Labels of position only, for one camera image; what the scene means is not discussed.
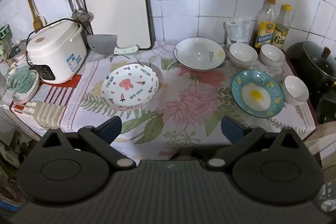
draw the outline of egg yolk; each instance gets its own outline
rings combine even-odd
[[[261,94],[260,91],[257,90],[251,90],[250,91],[250,97],[252,99],[252,101],[260,103],[264,100],[263,95]]]

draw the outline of white rice cooker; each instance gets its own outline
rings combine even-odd
[[[63,20],[40,30],[29,41],[28,56],[43,81],[61,84],[76,74],[86,56],[81,31],[82,26]]]

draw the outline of rice cooker lid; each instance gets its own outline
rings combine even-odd
[[[39,55],[40,52],[47,54],[60,47],[68,38],[78,30],[75,22],[63,20],[38,32],[38,34],[29,41],[27,52],[31,56]]]

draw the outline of striped cloth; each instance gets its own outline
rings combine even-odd
[[[39,89],[34,97],[25,104],[12,104],[11,110],[19,118],[20,114],[33,117],[45,130],[54,126],[60,127],[68,102],[81,76],[75,75],[71,80],[59,85],[40,81]]]

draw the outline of wooden spatula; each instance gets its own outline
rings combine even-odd
[[[33,4],[33,0],[28,0],[28,4],[29,4],[29,7],[30,7],[31,14],[33,15],[33,26],[34,26],[34,30],[38,30],[39,28],[42,28],[42,27],[43,27],[42,21],[41,21],[41,19],[36,15],[35,7],[34,7],[34,4]]]

